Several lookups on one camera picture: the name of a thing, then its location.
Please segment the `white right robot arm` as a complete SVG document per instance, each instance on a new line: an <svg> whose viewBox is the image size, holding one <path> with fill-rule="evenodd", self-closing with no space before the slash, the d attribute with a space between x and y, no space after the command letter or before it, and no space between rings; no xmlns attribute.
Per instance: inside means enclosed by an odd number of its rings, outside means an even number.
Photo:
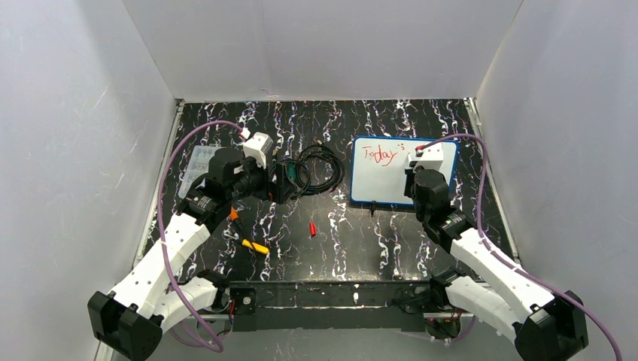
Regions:
<svg viewBox="0 0 638 361"><path fill-rule="evenodd" d="M581 299L560 296L526 277L466 213L455 207L439 171L406 170L404 191L427 237L469 266L485 283L454 269L435 276L430 292L441 305L470 312L508 338L524 360L568 360L589 345Z"/></svg>

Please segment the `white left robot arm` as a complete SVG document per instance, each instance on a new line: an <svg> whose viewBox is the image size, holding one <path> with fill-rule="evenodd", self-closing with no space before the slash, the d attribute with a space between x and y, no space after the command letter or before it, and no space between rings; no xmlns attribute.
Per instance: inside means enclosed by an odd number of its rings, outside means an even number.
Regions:
<svg viewBox="0 0 638 361"><path fill-rule="evenodd" d="M212 306L225 287L211 273L181 286L175 272L230 216L232 203L254 197L282 204L295 191L287 166L271 153L216 149L151 250L108 293L90 297L94 336L129 360L148 359L167 331Z"/></svg>

